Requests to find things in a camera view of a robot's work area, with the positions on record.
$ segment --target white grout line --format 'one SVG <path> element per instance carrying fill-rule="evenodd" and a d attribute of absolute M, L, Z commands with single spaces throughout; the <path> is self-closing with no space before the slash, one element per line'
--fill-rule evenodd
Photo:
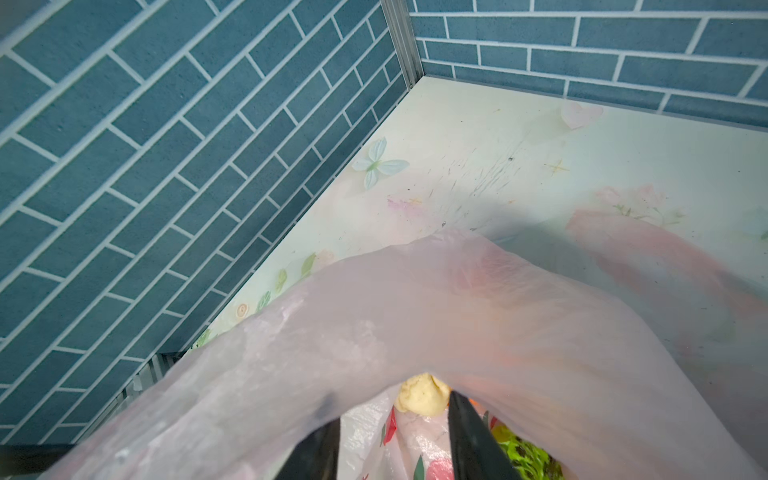
<path fill-rule="evenodd" d="M 205 70 L 205 68 L 203 68 L 203 65 L 200 65 L 200 62 L 197 61 L 197 59 L 193 57 L 189 51 L 184 54 L 184 57 L 190 61 L 190 63 L 197 69 L 197 71 L 200 72 L 201 75 L 203 75 L 203 77 L 205 77 L 206 80 L 212 80 L 210 74 Z"/>
<path fill-rule="evenodd" d="M 299 31 L 301 34 L 301 38 L 305 38 L 306 34 L 304 33 L 304 29 L 301 28 L 301 25 L 299 25 L 299 21 L 296 19 L 296 16 L 293 14 L 293 10 L 288 12 L 288 16 L 290 16 L 290 19 L 293 20 L 293 25 L 296 27 L 296 30 Z"/>
<path fill-rule="evenodd" d="M 21 135 L 13 134 L 13 136 L 11 136 L 11 138 L 13 140 L 16 140 L 18 143 L 24 145 L 28 149 L 33 150 L 33 151 L 37 152 L 38 154 L 42 155 L 43 157 L 49 159 L 53 163 L 58 162 L 58 157 L 56 155 L 53 155 L 51 152 L 45 150 L 43 147 L 41 147 L 41 146 L 39 146 L 39 145 L 37 145 L 35 143 L 30 142 L 29 140 L 27 140 L 26 138 L 22 137 Z"/>
<path fill-rule="evenodd" d="M 625 54 L 619 55 L 619 58 L 616 60 L 616 68 L 614 69 L 614 74 L 611 77 L 611 81 L 617 82 L 619 81 L 619 75 L 621 74 L 621 67 L 624 66 L 624 58 L 626 57 Z"/>
<path fill-rule="evenodd" d="M 193 134 L 197 135 L 197 138 L 200 138 L 201 140 L 205 140 L 205 135 L 203 135 L 203 132 L 199 131 L 197 127 L 192 125 L 192 122 L 187 120 L 186 117 L 179 117 L 179 122 L 184 124 L 185 127 L 189 128 Z"/>
<path fill-rule="evenodd" d="M 214 13 L 214 15 L 219 15 L 219 8 L 214 5 L 214 3 L 211 0 L 205 0 L 205 2 L 208 4 L 208 8 Z"/>
<path fill-rule="evenodd" d="M 24 68 L 29 73 L 33 74 L 35 77 L 38 78 L 39 81 L 43 82 L 47 86 L 49 86 L 49 87 L 55 87 L 56 86 L 56 82 L 55 81 L 51 80 L 43 72 L 39 71 L 37 69 L 37 67 L 35 67 L 33 64 L 29 63 L 24 58 L 18 56 L 18 54 L 15 51 L 8 50 L 5 53 L 5 56 L 10 58 L 11 60 L 15 61 L 16 63 L 18 63 L 22 68 Z"/>
<path fill-rule="evenodd" d="M 139 206 L 139 203 L 136 200 L 126 197 L 125 195 L 121 194 L 120 192 L 118 192 L 112 187 L 109 187 L 105 191 L 109 193 L 112 197 L 117 197 L 120 200 L 124 201 L 126 204 L 131 205 L 133 208 L 136 208 Z"/>
<path fill-rule="evenodd" d="M 434 60 L 434 62 L 437 64 L 448 65 L 453 67 L 453 64 L 447 61 Z M 609 87 L 633 88 L 635 90 L 655 91 L 659 93 L 671 93 L 676 95 L 684 95 L 686 97 L 706 98 L 708 100 L 729 101 L 731 103 L 737 103 L 737 104 L 748 104 L 748 105 L 756 105 L 760 107 L 768 107 L 768 101 L 757 100 L 755 98 L 738 98 L 738 97 L 729 96 L 729 95 L 712 94 L 712 93 L 707 93 L 702 91 L 688 91 L 688 90 L 680 90 L 679 88 L 654 87 L 652 85 L 631 84 L 623 81 L 614 82 L 614 81 L 599 80 L 597 78 L 573 77 L 568 75 L 543 73 L 539 71 L 517 70 L 515 68 L 498 68 L 498 67 L 486 67 L 486 66 L 475 66 L 473 68 L 476 68 L 478 70 L 500 71 L 505 73 L 514 73 L 514 74 L 528 74 L 534 77 L 557 78 L 559 80 L 579 81 L 579 82 L 595 84 L 595 85 L 605 85 Z"/>
<path fill-rule="evenodd" d="M 31 273 L 32 275 L 41 276 L 41 277 L 47 278 L 49 280 L 54 280 L 56 282 L 63 282 L 64 281 L 64 277 L 63 276 L 54 275 L 53 273 L 44 272 L 42 270 L 38 270 L 38 269 L 32 268 L 30 266 L 25 268 L 24 271 L 26 273 Z"/>
<path fill-rule="evenodd" d="M 266 77 L 266 75 L 264 74 L 263 71 L 261 71 L 261 68 L 259 68 L 259 65 L 256 64 L 256 61 L 253 60 L 253 57 L 250 56 L 250 52 L 245 54 L 245 58 L 250 63 L 250 66 L 253 67 L 253 69 L 256 71 L 256 73 L 259 74 L 259 76 L 263 80 Z"/>
<path fill-rule="evenodd" d="M 336 18 L 331 17 L 331 21 L 333 22 L 333 26 L 336 27 L 336 33 L 339 34 L 339 39 L 343 40 L 344 35 L 341 35 L 341 28 L 339 28 L 339 24 L 336 23 Z"/>
<path fill-rule="evenodd" d="M 110 50 L 107 52 L 107 56 L 111 58 L 114 63 L 120 65 L 123 70 L 126 71 L 139 85 L 144 83 L 144 79 L 141 77 L 141 75 L 138 74 L 137 71 L 135 71 L 128 63 L 126 63 L 125 60 L 120 58 L 120 56 L 116 53 L 114 53 L 113 50 Z"/>
<path fill-rule="evenodd" d="M 707 22 L 709 21 L 708 18 L 702 18 L 699 22 L 699 25 L 696 27 L 696 30 L 694 30 L 694 36 L 691 37 L 690 43 L 688 44 L 688 47 L 685 49 L 685 54 L 690 55 L 696 50 L 696 45 L 699 44 L 699 40 L 701 39 L 701 34 L 704 33 L 704 29 L 707 27 Z"/>
<path fill-rule="evenodd" d="M 190 182 L 190 181 L 189 181 L 189 180 L 187 180 L 186 178 L 182 177 L 182 176 L 181 176 L 181 172 L 177 173 L 177 174 L 174 176 L 174 178 L 175 178 L 176 180 L 180 181 L 182 184 L 184 184 L 184 185 L 187 185 L 187 187 L 189 187 L 189 189 L 190 189 L 190 190 L 192 190 L 193 192 L 197 193 L 198 191 L 200 191 L 200 189 L 199 189 L 199 188 L 197 188 L 197 187 L 195 187 L 195 185 L 194 185 L 192 182 Z"/>
<path fill-rule="evenodd" d="M 537 50 L 552 50 L 552 51 L 573 51 L 582 53 L 603 53 L 608 55 L 625 54 L 633 57 L 643 58 L 662 58 L 665 60 L 688 60 L 688 61 L 707 61 L 716 63 L 730 63 L 737 65 L 768 65 L 768 59 L 761 58 L 741 58 L 741 57 L 720 57 L 716 55 L 687 55 L 683 53 L 666 53 L 658 51 L 628 51 L 618 48 L 592 48 L 592 47 L 571 47 L 570 45 L 539 45 L 519 42 L 506 42 L 506 41 L 489 41 L 489 40 L 449 40 L 447 38 L 422 38 L 417 37 L 416 40 L 434 41 L 438 43 L 452 43 L 452 44 L 477 44 L 487 45 L 491 47 L 519 47 L 519 48 L 536 48 Z"/>
<path fill-rule="evenodd" d="M 571 47 L 576 46 L 576 42 L 578 42 L 578 29 L 581 26 L 581 17 L 576 17 L 576 20 L 574 21 L 574 34 L 571 37 Z"/>
<path fill-rule="evenodd" d="M 128 137 L 128 136 L 125 134 L 125 132 L 123 132 L 123 131 L 122 131 L 122 130 L 120 130 L 119 128 L 115 127 L 113 124 L 109 124 L 109 125 L 107 125 L 107 130 L 109 130 L 109 131 L 110 131 L 110 132 L 112 132 L 113 134 L 117 135 L 117 136 L 118 136 L 118 137 L 119 137 L 119 138 L 120 138 L 122 141 L 124 141 L 125 143 L 127 143 L 127 144 L 131 145 L 131 146 L 134 148 L 134 150 L 139 150 L 139 149 L 141 149 L 141 145 L 139 145 L 139 144 L 136 142 L 136 140 L 134 140 L 134 139 L 133 139 L 133 138 L 131 138 L 131 137 Z"/>
<path fill-rule="evenodd" d="M 760 77 L 763 76 L 763 73 L 765 73 L 766 66 L 768 65 L 761 65 L 755 68 L 755 71 L 752 72 L 752 76 L 746 81 L 744 86 L 741 88 L 741 91 L 739 91 L 739 94 L 737 95 L 738 98 L 745 98 L 746 94 L 750 93 L 752 87 L 755 86 Z"/>
<path fill-rule="evenodd" d="M 23 214 L 27 214 L 30 217 L 34 217 L 34 218 L 36 218 L 38 220 L 44 221 L 44 222 L 48 223 L 49 225 L 53 225 L 54 227 L 58 227 L 58 226 L 61 225 L 61 222 L 56 220 L 55 218 L 50 218 L 46 214 L 41 214 L 37 210 L 33 210 L 33 209 L 27 207 L 26 205 L 21 205 L 18 208 L 18 211 L 22 212 Z"/>
<path fill-rule="evenodd" d="M 664 96 L 661 98 L 661 103 L 659 103 L 659 108 L 656 109 L 656 113 L 660 114 L 664 111 L 671 96 L 672 94 L 664 94 Z"/>

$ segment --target plastic bag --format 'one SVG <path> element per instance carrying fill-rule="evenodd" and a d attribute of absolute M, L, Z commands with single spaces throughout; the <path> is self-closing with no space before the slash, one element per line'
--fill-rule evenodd
<path fill-rule="evenodd" d="M 189 352 L 43 478 L 260 478 L 425 371 L 571 478 L 765 475 L 622 302 L 451 232 L 313 274 Z"/>

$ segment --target green leaf print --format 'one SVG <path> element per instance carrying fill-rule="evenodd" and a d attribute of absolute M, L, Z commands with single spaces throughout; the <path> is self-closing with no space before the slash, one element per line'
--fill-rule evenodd
<path fill-rule="evenodd" d="M 283 285 L 286 284 L 286 281 L 288 280 L 288 272 L 286 272 L 286 269 L 282 269 L 280 272 L 277 272 L 277 283 L 275 283 L 275 295 L 280 293 L 280 291 L 283 289 Z"/>
<path fill-rule="evenodd" d="M 306 260 L 304 260 L 304 263 L 301 264 L 301 277 L 306 278 L 312 273 L 312 265 L 315 264 L 315 258 L 317 257 L 316 254 L 309 255 Z"/>

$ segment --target blue brick wall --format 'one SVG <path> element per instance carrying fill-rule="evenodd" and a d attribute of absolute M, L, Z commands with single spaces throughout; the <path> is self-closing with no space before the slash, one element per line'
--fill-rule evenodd
<path fill-rule="evenodd" d="M 406 86 L 378 0 L 16 3 L 0 442 L 70 442 L 189 345 Z"/>
<path fill-rule="evenodd" d="M 768 127 L 764 0 L 406 0 L 427 75 Z"/>

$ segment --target white plastic bag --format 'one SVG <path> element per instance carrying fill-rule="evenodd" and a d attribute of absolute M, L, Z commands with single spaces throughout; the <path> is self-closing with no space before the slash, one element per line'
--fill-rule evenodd
<path fill-rule="evenodd" d="M 259 478 L 425 371 L 581 480 L 764 475 L 623 303 L 452 232 L 313 274 L 188 353 L 43 478 Z"/>

